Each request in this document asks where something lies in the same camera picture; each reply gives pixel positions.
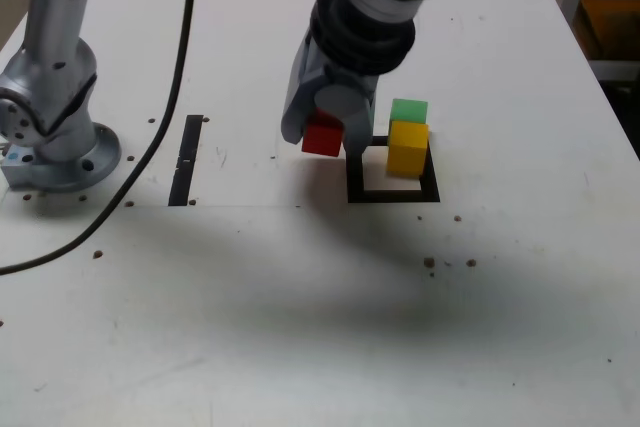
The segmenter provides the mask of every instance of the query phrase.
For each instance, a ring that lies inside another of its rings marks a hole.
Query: red cube
[[[307,122],[302,140],[302,151],[309,154],[338,157],[344,127],[335,117],[318,110]]]

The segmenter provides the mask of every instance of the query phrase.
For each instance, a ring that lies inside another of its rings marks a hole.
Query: white table
[[[182,2],[90,0],[92,112],[125,156],[164,109]],[[431,103],[442,202],[375,206],[279,135],[313,2],[197,0],[135,206],[0,279],[0,426],[637,426],[640,165],[555,1],[425,3],[376,126]],[[211,119],[197,205],[169,208],[188,114]],[[2,262],[74,237],[131,167],[82,203],[7,192]]]

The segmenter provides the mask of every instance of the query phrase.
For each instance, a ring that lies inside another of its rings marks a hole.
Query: yellow cube
[[[420,177],[428,147],[428,125],[394,120],[389,135],[387,172],[402,177]]]

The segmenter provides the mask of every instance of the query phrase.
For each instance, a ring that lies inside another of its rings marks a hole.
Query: block
[[[302,151],[308,154],[338,157],[343,133],[342,122],[318,110],[307,122],[302,140]]]
[[[393,99],[391,117],[389,118],[389,133],[391,133],[391,123],[394,120],[426,124],[428,107],[427,102],[420,100]]]
[[[387,173],[400,177],[420,177],[428,147],[428,125],[394,120],[389,135]]]

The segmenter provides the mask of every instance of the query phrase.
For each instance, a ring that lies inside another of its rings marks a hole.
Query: gray robot arm
[[[320,110],[344,126],[347,155],[373,137],[378,78],[398,67],[413,46],[413,18],[423,0],[317,0],[298,49],[281,122],[297,144]]]
[[[20,50],[0,75],[0,133],[12,146],[2,165],[12,188],[50,192],[89,187],[120,159],[88,102],[96,58],[80,39],[87,0],[31,0]]]

